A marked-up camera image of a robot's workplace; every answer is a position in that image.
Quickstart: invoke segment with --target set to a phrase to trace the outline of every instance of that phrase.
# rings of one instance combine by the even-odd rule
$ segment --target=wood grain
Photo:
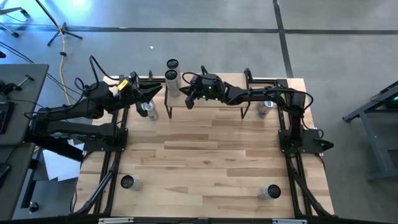
[[[305,91],[302,79],[288,79],[288,83],[291,88]],[[169,119],[164,108],[164,89],[154,101],[158,121],[140,117],[134,107],[129,112],[129,139],[119,166],[112,216],[293,217],[285,158],[277,139],[276,108],[265,119],[257,116],[254,104],[244,119],[240,118],[239,108],[174,108],[173,118]],[[304,119],[308,127],[313,127],[309,109]],[[93,123],[110,121],[106,114]],[[83,163],[75,210],[98,184],[103,155],[92,153]],[[308,187],[324,208],[333,213],[321,161],[304,154],[303,163]],[[143,190],[123,189],[120,180],[126,174],[140,178]],[[258,199],[259,188],[269,184],[282,189],[281,197]],[[296,188],[304,212],[302,192]]]

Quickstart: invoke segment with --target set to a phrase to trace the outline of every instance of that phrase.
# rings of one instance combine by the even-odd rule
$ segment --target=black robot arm
[[[127,106],[136,104],[137,112],[147,116],[147,111],[142,109],[141,103],[148,103],[162,89],[161,83],[143,82],[135,72],[129,77],[120,76],[118,85],[108,85],[106,82],[94,83],[91,86],[84,86],[83,93],[78,102],[70,106],[59,106],[56,108],[42,108],[32,117],[31,131],[34,135],[49,135],[56,132],[67,134],[85,134],[92,132],[104,136],[104,132],[98,132],[98,127],[85,127],[63,124],[61,120],[72,118],[98,119],[104,112],[114,113]],[[109,88],[118,87],[118,92],[114,95]]]
[[[201,75],[192,72],[182,75],[183,80],[189,83],[189,86],[180,88],[180,91],[187,95],[185,104],[188,109],[193,108],[195,100],[218,100],[227,105],[239,105],[247,101],[273,101],[282,111],[288,112],[290,116],[289,130],[280,131],[282,134],[280,144],[284,152],[296,153],[300,151],[306,139],[309,139],[307,144],[309,148],[322,145],[321,150],[325,151],[333,147],[332,143],[319,139],[317,130],[306,130],[308,137],[303,138],[304,129],[301,122],[304,111],[308,107],[305,107],[306,95],[310,96],[311,101],[313,101],[312,96],[308,93],[282,86],[243,90],[240,87],[223,82],[219,76],[208,73],[203,66],[201,70]],[[186,74],[193,75],[189,82],[184,78]]]

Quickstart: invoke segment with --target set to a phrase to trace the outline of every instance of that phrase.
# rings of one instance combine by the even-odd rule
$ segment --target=can
[[[180,95],[180,82],[178,81],[178,73],[175,70],[168,70],[165,73],[166,85],[171,97]]]
[[[276,184],[270,184],[259,189],[258,197],[261,199],[276,199],[280,196],[280,188]]]
[[[260,118],[265,118],[267,113],[274,107],[274,102],[272,101],[259,101],[257,103],[258,115]]]
[[[156,106],[153,100],[151,100],[149,103],[143,103],[142,109],[148,112],[148,117],[151,121],[156,121],[159,119],[159,115],[157,114]]]
[[[131,190],[141,190],[144,186],[138,177],[132,177],[130,175],[125,175],[120,181],[120,184],[122,188]]]
[[[177,72],[178,82],[181,85],[181,71],[180,71],[180,62],[176,59],[170,59],[166,63],[167,70],[174,70]]]

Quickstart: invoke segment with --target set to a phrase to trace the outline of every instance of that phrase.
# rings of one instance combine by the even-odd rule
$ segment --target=yellow cable
[[[55,19],[54,19],[50,14],[49,14],[49,16],[50,16],[50,17],[52,18],[52,20],[55,22],[55,25],[57,26],[59,32],[61,33],[61,37],[62,37],[62,52],[65,52],[65,39],[63,38],[63,33],[62,33],[62,30],[61,30],[61,27],[57,24],[57,22],[55,21]],[[62,55],[61,64],[60,64],[60,78],[61,78],[61,83],[62,83],[62,85],[63,85],[63,91],[65,92],[65,97],[67,98],[68,105],[70,105],[70,100],[69,100],[69,97],[68,97],[68,90],[65,88],[65,84],[64,84],[64,82],[63,82],[63,75],[62,75],[62,67],[63,67],[63,58],[64,58],[64,57],[65,57],[65,56]]]

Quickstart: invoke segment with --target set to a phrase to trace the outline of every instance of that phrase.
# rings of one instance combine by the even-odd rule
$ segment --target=gray floor
[[[59,22],[73,26],[277,27],[272,0],[65,2],[43,1]],[[286,29],[398,29],[395,0],[280,0],[279,4]],[[12,6],[24,7],[32,15],[30,24],[50,24],[32,1],[10,1],[7,7]],[[18,12],[12,16],[23,18]],[[1,21],[15,22],[4,16]],[[53,32],[21,31],[20,34],[15,39],[0,31],[0,40],[37,63],[50,64],[49,72],[58,77],[60,39],[47,47],[45,44]],[[93,81],[88,63],[90,54],[112,75],[133,70],[146,74],[148,69],[161,75],[165,61],[175,57],[186,71],[198,71],[203,64],[213,72],[242,72],[250,67],[255,77],[286,77],[277,34],[78,34],[84,39],[66,39],[68,57],[64,76],[70,87],[74,86],[76,76],[87,83]],[[366,174],[377,167],[363,126],[356,120],[351,124],[341,120],[397,80],[397,36],[289,34],[286,39],[294,77],[304,78],[308,92],[315,98],[311,107],[315,123],[325,131],[325,139],[335,143],[325,153],[335,213],[344,218],[397,223],[398,180],[366,182]],[[24,61],[9,54],[0,63]],[[39,103],[57,106],[66,101],[61,89],[46,80]],[[51,194],[44,192],[44,187],[51,187]],[[17,209],[14,218],[66,214],[72,191],[73,181],[40,183],[34,198],[43,209],[31,215]]]

